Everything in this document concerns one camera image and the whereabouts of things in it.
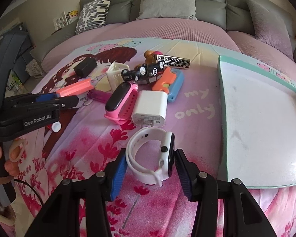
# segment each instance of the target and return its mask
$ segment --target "white smartwatch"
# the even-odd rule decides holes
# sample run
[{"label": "white smartwatch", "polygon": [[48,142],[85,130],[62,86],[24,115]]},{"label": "white smartwatch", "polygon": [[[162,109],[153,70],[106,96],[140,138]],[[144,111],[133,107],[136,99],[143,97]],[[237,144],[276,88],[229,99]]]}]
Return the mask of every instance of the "white smartwatch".
[{"label": "white smartwatch", "polygon": [[[148,141],[161,141],[159,167],[156,171],[144,168],[135,161],[139,148]],[[172,175],[174,163],[174,134],[157,127],[144,127],[135,133],[126,146],[126,161],[136,179],[145,184],[158,184]]]}]

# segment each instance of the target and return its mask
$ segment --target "human hand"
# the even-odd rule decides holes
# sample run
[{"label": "human hand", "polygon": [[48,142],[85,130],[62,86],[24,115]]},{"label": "human hand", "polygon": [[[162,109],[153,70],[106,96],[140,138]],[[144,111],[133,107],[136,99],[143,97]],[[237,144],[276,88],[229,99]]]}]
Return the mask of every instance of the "human hand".
[{"label": "human hand", "polygon": [[[11,159],[16,159],[20,151],[21,149],[19,146],[15,148],[10,154]],[[0,158],[1,156],[2,156],[2,149],[0,147]],[[17,176],[20,173],[18,164],[19,164],[18,162],[11,162],[10,160],[7,160],[4,164],[4,168],[11,176]]]}]

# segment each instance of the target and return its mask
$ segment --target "orange toy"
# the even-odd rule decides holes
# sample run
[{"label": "orange toy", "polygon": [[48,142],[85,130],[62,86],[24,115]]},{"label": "orange toy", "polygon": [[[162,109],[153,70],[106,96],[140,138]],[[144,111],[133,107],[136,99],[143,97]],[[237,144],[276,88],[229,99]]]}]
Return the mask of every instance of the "orange toy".
[{"label": "orange toy", "polygon": [[167,67],[162,76],[157,80],[157,82],[152,87],[153,91],[163,91],[169,94],[168,87],[174,83],[176,79],[176,74],[171,72],[171,68]]},{"label": "orange toy", "polygon": [[156,64],[157,63],[157,55],[162,55],[162,52],[159,51],[145,51],[144,57],[146,58],[146,64]]}]

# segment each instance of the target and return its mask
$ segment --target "black box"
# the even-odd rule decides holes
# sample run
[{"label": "black box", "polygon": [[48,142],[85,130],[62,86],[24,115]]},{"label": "black box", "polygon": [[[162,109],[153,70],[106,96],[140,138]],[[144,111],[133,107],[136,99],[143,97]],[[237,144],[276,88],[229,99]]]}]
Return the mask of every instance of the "black box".
[{"label": "black box", "polygon": [[86,58],[73,68],[78,77],[86,78],[97,67],[94,58]]}]

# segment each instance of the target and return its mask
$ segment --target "patterned throw pillow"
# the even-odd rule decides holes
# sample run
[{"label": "patterned throw pillow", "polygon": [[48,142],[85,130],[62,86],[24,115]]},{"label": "patterned throw pillow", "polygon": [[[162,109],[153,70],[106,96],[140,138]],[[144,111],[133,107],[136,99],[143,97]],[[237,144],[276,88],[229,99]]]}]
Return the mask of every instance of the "patterned throw pillow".
[{"label": "patterned throw pillow", "polygon": [[94,0],[83,6],[76,27],[76,35],[101,27],[106,22],[111,0]]}]

